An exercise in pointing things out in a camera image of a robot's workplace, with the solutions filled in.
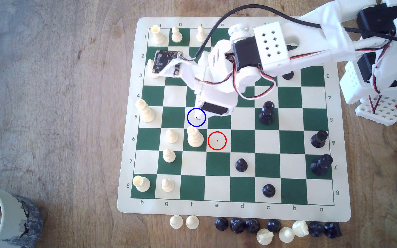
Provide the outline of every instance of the white square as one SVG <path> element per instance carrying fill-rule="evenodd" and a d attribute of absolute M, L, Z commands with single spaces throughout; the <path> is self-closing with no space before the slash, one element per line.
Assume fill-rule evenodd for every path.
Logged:
<path fill-rule="evenodd" d="M 307 179 L 307 204 L 333 205 L 332 180 Z"/>
<path fill-rule="evenodd" d="M 324 87 L 301 87 L 303 109 L 325 109 L 326 91 Z"/>
<path fill-rule="evenodd" d="M 280 153 L 280 131 L 255 130 L 255 153 Z"/>
<path fill-rule="evenodd" d="M 310 143 L 310 139 L 317 132 L 318 131 L 304 131 L 304 151 L 305 151 L 305 153 L 312 154 L 312 155 L 330 154 L 329 136 L 327 136 L 326 144 L 322 148 L 316 148 Z"/>
<path fill-rule="evenodd" d="M 288 130 L 288 131 L 304 130 L 303 109 L 279 108 L 278 126 L 280 130 Z"/>
<path fill-rule="evenodd" d="M 134 164 L 135 174 L 157 174 L 158 150 L 137 150 Z"/>
<path fill-rule="evenodd" d="M 265 92 L 269 87 L 267 86 L 255 86 L 254 87 L 254 93 L 255 95 L 259 95 L 263 92 Z M 275 87 L 271 92 L 269 92 L 266 96 L 260 98 L 260 99 L 255 99 L 254 100 L 254 105 L 256 108 L 262 108 L 264 103 L 267 101 L 273 102 L 275 105 L 275 108 L 278 108 L 278 87 Z"/>
<path fill-rule="evenodd" d="M 231 177 L 205 176 L 205 201 L 229 201 Z"/>
<path fill-rule="evenodd" d="M 161 128 L 162 127 L 163 107 L 162 106 L 150 106 L 150 108 L 152 108 L 156 112 L 156 116 L 154 117 L 154 120 L 151 122 L 142 121 L 142 119 L 140 118 L 140 114 L 139 114 L 139 115 L 137 115 L 140 118 L 139 119 L 139 127 Z"/>
<path fill-rule="evenodd" d="M 255 130 L 255 108 L 234 108 L 231 114 L 232 130 Z"/>
<path fill-rule="evenodd" d="M 235 162 L 240 158 L 244 159 L 247 163 L 247 170 L 245 172 L 239 172 L 235 169 Z M 231 177 L 240 178 L 255 178 L 255 153 L 250 152 L 232 152 L 231 153 Z"/>
<path fill-rule="evenodd" d="M 182 154 L 182 175 L 206 175 L 206 151 L 184 151 Z"/>
<path fill-rule="evenodd" d="M 162 189 L 162 180 L 171 179 L 174 181 L 174 189 L 171 192 L 165 192 Z M 158 174 L 156 178 L 156 194 L 155 198 L 161 199 L 180 199 L 180 183 L 182 175 L 163 175 Z"/>
<path fill-rule="evenodd" d="M 306 155 L 280 154 L 280 177 L 306 179 Z"/>
<path fill-rule="evenodd" d="M 164 107 L 184 107 L 187 86 L 167 85 L 163 93 Z"/>
<path fill-rule="evenodd" d="M 272 184 L 275 188 L 275 195 L 265 197 L 263 187 Z M 258 203 L 281 203 L 281 179 L 280 178 L 255 178 L 255 202 Z"/>
<path fill-rule="evenodd" d="M 179 138 L 177 139 L 176 142 L 174 143 L 169 143 L 166 137 L 166 130 L 169 128 L 162 128 L 160 131 L 160 146 L 159 150 L 164 150 L 166 148 L 169 148 L 173 151 L 183 151 L 183 135 L 184 135 L 184 129 L 183 128 L 170 128 L 174 132 L 177 133 Z"/>

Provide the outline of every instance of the black cable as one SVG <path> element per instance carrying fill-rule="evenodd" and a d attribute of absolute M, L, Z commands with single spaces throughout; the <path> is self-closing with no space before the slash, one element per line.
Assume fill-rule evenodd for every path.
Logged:
<path fill-rule="evenodd" d="M 205 44 L 209 41 L 209 39 L 211 38 L 211 35 L 214 33 L 214 31 L 217 29 L 218 25 L 220 25 L 226 18 L 228 18 L 230 15 L 243 10 L 243 9 L 249 9 L 249 8 L 258 8 L 258 9 L 263 9 L 269 12 L 272 12 L 286 20 L 289 20 L 291 22 L 297 23 L 297 24 L 301 24 L 301 25 L 305 25 L 305 26 L 309 26 L 309 27 L 313 27 L 313 28 L 321 28 L 320 24 L 316 24 L 316 23 L 310 23 L 310 22 L 305 22 L 303 20 L 299 20 L 299 19 L 295 19 L 293 17 L 290 17 L 282 12 L 279 12 L 278 10 L 265 6 L 265 5 L 261 5 L 261 4 L 246 4 L 240 7 L 237 7 L 231 11 L 229 11 L 228 13 L 224 14 L 224 16 L 222 16 L 212 27 L 211 31 L 209 31 L 208 36 L 206 37 L 205 41 L 203 42 L 203 44 L 200 46 L 200 48 L 197 50 L 196 55 L 194 55 L 194 58 L 197 58 L 197 56 L 199 56 L 203 49 L 205 48 Z M 345 27 L 344 28 L 347 32 L 351 32 L 351 33 L 358 33 L 358 34 L 366 34 L 369 36 L 376 36 L 376 37 L 381 37 L 387 40 L 393 40 L 393 41 L 397 41 L 397 37 L 388 35 L 388 34 L 380 34 L 378 32 L 373 32 L 373 31 L 365 31 L 365 30 L 360 30 L 357 28 L 350 28 L 350 27 Z"/>

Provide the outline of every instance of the blue circle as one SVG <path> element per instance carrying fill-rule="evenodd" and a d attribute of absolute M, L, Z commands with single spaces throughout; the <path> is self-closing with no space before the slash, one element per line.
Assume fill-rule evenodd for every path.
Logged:
<path fill-rule="evenodd" d="M 203 114 L 205 115 L 205 120 L 203 120 L 203 123 L 202 123 L 202 124 L 200 124 L 200 125 L 198 125 L 198 126 L 194 126 L 193 124 L 191 124 L 191 122 L 189 122 L 189 113 L 191 113 L 192 110 L 200 110 L 200 111 L 203 112 Z M 193 126 L 193 127 L 200 127 L 200 126 L 202 126 L 202 125 L 205 123 L 205 121 L 206 121 L 206 113 L 205 113 L 205 111 L 203 111 L 201 108 L 193 108 L 193 109 L 189 110 L 188 115 L 186 115 L 186 120 L 188 121 L 188 123 L 189 123 L 191 126 Z"/>

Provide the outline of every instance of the red circle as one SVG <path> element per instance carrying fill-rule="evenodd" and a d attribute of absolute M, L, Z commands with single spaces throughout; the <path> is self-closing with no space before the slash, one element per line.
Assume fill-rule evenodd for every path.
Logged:
<path fill-rule="evenodd" d="M 211 144 L 209 144 L 209 138 L 210 138 L 211 135 L 214 134 L 214 133 L 221 133 L 221 134 L 223 134 L 223 136 L 224 136 L 224 146 L 223 146 L 222 148 L 220 148 L 220 149 L 212 148 Z M 211 134 L 208 136 L 208 146 L 211 147 L 211 149 L 213 149 L 213 150 L 221 150 L 221 149 L 223 149 L 223 148 L 226 146 L 226 143 L 227 143 L 227 142 L 228 142 L 228 139 L 226 138 L 226 135 L 224 135 L 224 133 L 219 132 L 219 131 L 215 131 L 215 132 L 211 133 Z"/>

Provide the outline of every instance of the green square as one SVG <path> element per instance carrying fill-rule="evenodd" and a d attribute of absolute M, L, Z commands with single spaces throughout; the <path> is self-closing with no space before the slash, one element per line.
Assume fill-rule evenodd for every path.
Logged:
<path fill-rule="evenodd" d="M 160 128 L 140 127 L 136 142 L 136 150 L 159 150 Z"/>
<path fill-rule="evenodd" d="M 329 124 L 327 123 L 327 109 L 303 109 L 303 123 L 305 130 L 328 131 Z"/>
<path fill-rule="evenodd" d="M 255 96 L 255 88 L 253 86 L 246 87 L 246 91 L 242 93 L 245 97 L 253 97 Z M 238 103 L 237 107 L 244 107 L 244 108 L 253 108 L 255 107 L 255 101 L 254 100 L 246 100 L 238 96 Z"/>
<path fill-rule="evenodd" d="M 304 131 L 280 130 L 280 153 L 304 154 Z"/>
<path fill-rule="evenodd" d="M 206 153 L 206 175 L 227 176 L 231 167 L 231 154 L 226 152 Z"/>
<path fill-rule="evenodd" d="M 171 39 L 172 35 L 173 35 L 173 29 L 170 28 L 169 29 L 169 42 L 168 45 L 169 46 L 189 46 L 189 37 L 190 37 L 190 28 L 181 28 L 179 27 L 179 32 L 182 34 L 182 40 L 178 43 L 173 42 L 173 40 Z"/>
<path fill-rule="evenodd" d="M 205 200 L 205 177 L 184 176 L 180 183 L 180 200 L 203 201 Z"/>
<path fill-rule="evenodd" d="M 157 178 L 157 175 L 154 175 L 154 174 L 134 174 L 133 178 L 135 176 L 141 176 L 142 178 L 148 178 L 148 180 L 150 180 L 150 188 L 147 191 L 145 191 L 145 192 L 140 192 L 139 190 L 136 189 L 136 187 L 133 185 L 133 183 L 130 182 L 131 198 L 134 198 L 134 199 L 154 199 L 154 196 L 156 194 L 156 178 Z"/>
<path fill-rule="evenodd" d="M 279 87 L 278 102 L 280 108 L 302 108 L 301 87 Z"/>
<path fill-rule="evenodd" d="M 281 203 L 307 205 L 306 179 L 281 179 Z"/>
<path fill-rule="evenodd" d="M 208 129 L 231 129 L 231 116 L 208 118 Z"/>
<path fill-rule="evenodd" d="M 144 85 L 142 88 L 142 99 L 144 99 L 149 106 L 163 106 L 164 91 L 165 86 Z"/>
<path fill-rule="evenodd" d="M 324 67 L 311 66 L 301 69 L 301 86 L 324 87 Z"/>
<path fill-rule="evenodd" d="M 280 155 L 256 153 L 255 176 L 257 178 L 279 178 Z"/>
<path fill-rule="evenodd" d="M 278 108 L 273 109 L 275 113 L 275 120 L 270 125 L 264 125 L 258 119 L 258 115 L 261 113 L 261 108 L 255 108 L 255 129 L 260 130 L 278 130 Z"/>
<path fill-rule="evenodd" d="M 163 159 L 163 151 L 159 151 L 159 163 L 157 164 L 157 174 L 180 175 L 182 172 L 182 152 L 174 151 L 176 158 L 171 163 Z"/>
<path fill-rule="evenodd" d="M 207 143 L 207 130 L 206 129 L 199 129 L 198 130 L 203 135 L 203 144 L 201 146 L 195 148 L 189 145 L 188 143 L 188 133 L 186 133 L 186 128 L 183 134 L 183 151 L 206 151 Z"/>
<path fill-rule="evenodd" d="M 255 130 L 231 130 L 231 152 L 255 152 Z"/>
<path fill-rule="evenodd" d="M 307 179 L 330 179 L 330 180 L 332 180 L 332 167 L 329 167 L 327 172 L 322 176 L 317 176 L 317 175 L 313 174 L 312 170 L 310 169 L 310 164 L 312 163 L 312 161 L 319 159 L 320 157 L 321 157 L 321 155 L 306 154 L 306 178 Z"/>
<path fill-rule="evenodd" d="M 163 128 L 184 128 L 185 107 L 163 107 Z"/>
<path fill-rule="evenodd" d="M 231 202 L 255 202 L 255 178 L 231 177 L 230 199 Z"/>
<path fill-rule="evenodd" d="M 218 28 L 211 35 L 211 46 L 215 46 L 219 40 L 228 40 L 230 38 L 228 34 L 229 28 Z"/>

